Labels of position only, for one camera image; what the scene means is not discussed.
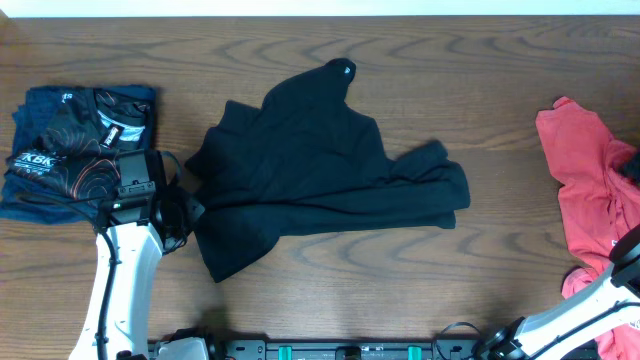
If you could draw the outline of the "black mounting rail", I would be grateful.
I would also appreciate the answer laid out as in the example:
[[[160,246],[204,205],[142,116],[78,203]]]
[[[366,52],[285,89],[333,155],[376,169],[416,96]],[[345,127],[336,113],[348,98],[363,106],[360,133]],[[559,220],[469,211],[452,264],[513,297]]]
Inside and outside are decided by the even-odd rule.
[[[475,339],[444,338],[420,342],[274,342],[204,338],[158,341],[148,345],[150,359],[218,360],[473,360],[486,359]]]

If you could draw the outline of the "red t-shirt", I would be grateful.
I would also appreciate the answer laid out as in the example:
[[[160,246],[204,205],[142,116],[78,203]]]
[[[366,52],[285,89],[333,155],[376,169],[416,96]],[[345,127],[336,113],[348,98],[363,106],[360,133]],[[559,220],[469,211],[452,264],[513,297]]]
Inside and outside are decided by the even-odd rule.
[[[568,299],[610,265],[617,242],[639,224],[639,186],[621,174],[637,153],[614,137],[599,116],[561,97],[535,120],[558,202],[569,252],[585,263],[566,275]]]

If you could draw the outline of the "black polo shirt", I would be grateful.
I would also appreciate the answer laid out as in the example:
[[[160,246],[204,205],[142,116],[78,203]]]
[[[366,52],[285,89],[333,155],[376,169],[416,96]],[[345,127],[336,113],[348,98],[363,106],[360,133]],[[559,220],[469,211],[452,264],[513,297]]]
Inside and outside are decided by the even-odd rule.
[[[229,101],[186,161],[201,183],[195,236],[214,281],[284,236],[455,227],[471,202],[463,168],[435,140],[390,159],[376,121],[347,105],[355,76],[336,58],[279,83],[260,107]]]

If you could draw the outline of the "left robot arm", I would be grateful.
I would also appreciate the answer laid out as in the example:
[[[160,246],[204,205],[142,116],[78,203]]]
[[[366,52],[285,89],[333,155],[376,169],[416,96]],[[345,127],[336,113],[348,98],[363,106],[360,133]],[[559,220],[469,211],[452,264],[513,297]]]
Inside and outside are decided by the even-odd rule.
[[[184,246],[204,212],[168,179],[172,155],[137,150],[118,155],[120,181],[98,207],[97,268],[73,359],[206,359],[205,336],[179,331],[150,343],[148,322],[155,273],[161,259]]]

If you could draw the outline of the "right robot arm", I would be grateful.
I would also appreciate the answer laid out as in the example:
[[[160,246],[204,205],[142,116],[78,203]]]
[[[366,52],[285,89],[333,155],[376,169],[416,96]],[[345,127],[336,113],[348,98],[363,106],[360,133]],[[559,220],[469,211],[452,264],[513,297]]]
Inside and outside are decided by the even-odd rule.
[[[477,359],[560,359],[575,348],[639,318],[639,229],[609,254],[591,284],[543,313],[520,318],[481,342]]]

